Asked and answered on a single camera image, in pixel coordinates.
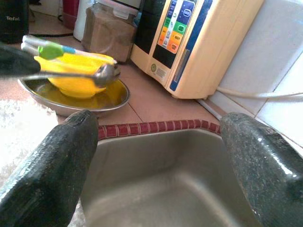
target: red tile border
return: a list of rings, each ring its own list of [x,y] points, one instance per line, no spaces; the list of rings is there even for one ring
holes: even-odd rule
[[[220,135],[220,126],[204,120],[182,120],[167,122],[146,122],[120,125],[100,125],[99,140],[108,138],[141,135],[162,131],[175,131],[186,129],[203,129]]]

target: black kettle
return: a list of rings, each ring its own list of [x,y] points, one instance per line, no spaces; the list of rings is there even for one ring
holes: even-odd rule
[[[28,0],[4,0],[0,3],[0,42],[19,43],[28,34]]]

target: kitchen sink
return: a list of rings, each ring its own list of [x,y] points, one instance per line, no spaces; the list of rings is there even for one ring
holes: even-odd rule
[[[260,227],[220,136],[194,129],[100,141],[81,195],[88,227]]]

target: yellow bowl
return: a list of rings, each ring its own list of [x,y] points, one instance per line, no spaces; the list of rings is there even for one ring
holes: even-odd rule
[[[113,63],[113,58],[109,56],[103,54],[95,55],[104,57],[108,61],[68,53],[58,58],[59,61],[48,61],[37,56],[35,60],[40,63],[41,70],[93,75],[103,64]],[[49,78],[48,80],[59,88],[63,94],[74,98],[91,98],[95,94],[105,90],[105,88],[98,88],[93,80],[86,78]]]

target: toothbrush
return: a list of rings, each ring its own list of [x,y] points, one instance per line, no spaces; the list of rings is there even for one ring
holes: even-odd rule
[[[33,48],[37,47],[37,51],[39,53],[38,56],[40,56],[46,60],[52,60],[57,57],[63,56],[64,53],[70,53],[70,54],[78,54],[78,55],[83,55],[83,56],[88,56],[91,58],[97,58],[97,59],[101,59],[104,61],[108,61],[107,58],[96,56],[89,52],[80,51],[80,50],[77,50],[77,49],[69,47],[69,46],[64,46],[64,45],[53,43],[53,42],[50,42],[47,40],[39,39],[32,35],[24,35],[22,41],[24,43],[24,45],[23,45],[24,49],[29,49],[29,48],[27,48],[28,45],[30,45]]]

